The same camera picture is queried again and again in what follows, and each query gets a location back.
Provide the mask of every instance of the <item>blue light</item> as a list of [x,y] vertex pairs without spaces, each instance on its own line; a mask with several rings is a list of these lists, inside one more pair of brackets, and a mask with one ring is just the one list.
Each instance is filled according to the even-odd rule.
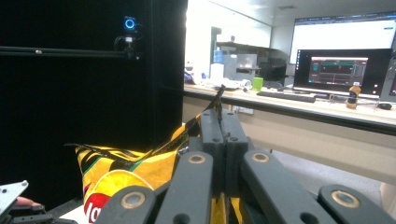
[[135,23],[133,19],[127,19],[125,21],[125,28],[127,29],[134,29]]

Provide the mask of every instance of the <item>computer monitor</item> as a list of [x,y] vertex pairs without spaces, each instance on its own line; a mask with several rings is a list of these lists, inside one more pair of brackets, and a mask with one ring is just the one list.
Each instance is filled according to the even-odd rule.
[[260,63],[260,77],[265,81],[282,81],[286,77],[285,64]]
[[393,83],[392,86],[390,87],[389,95],[396,96],[396,77],[393,79]]
[[348,95],[353,82],[361,97],[379,98],[392,49],[300,49],[293,89]]
[[396,12],[296,19],[290,51],[298,49],[389,49],[396,31]]

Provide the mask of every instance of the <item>black wall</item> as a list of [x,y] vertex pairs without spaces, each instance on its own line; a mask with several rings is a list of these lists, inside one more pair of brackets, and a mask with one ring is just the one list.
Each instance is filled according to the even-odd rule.
[[187,1],[2,1],[0,47],[113,50],[124,16],[140,60],[0,51],[0,185],[48,209],[81,196],[65,143],[148,149],[181,123]]

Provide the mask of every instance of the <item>wall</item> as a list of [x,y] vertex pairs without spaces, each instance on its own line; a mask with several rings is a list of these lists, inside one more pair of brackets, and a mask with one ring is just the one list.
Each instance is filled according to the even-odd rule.
[[203,0],[190,0],[187,12],[186,58],[197,74],[209,74],[210,30],[218,27],[223,36],[235,36],[235,43],[269,47],[272,28],[224,7]]

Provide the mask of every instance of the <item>hand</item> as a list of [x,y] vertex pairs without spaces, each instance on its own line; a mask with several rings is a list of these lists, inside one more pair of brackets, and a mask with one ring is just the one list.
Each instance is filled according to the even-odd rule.
[[31,199],[27,199],[27,198],[24,198],[24,197],[18,197],[17,198],[17,202],[15,203],[15,205],[17,205],[17,206],[39,206],[41,204],[40,203],[35,203]]

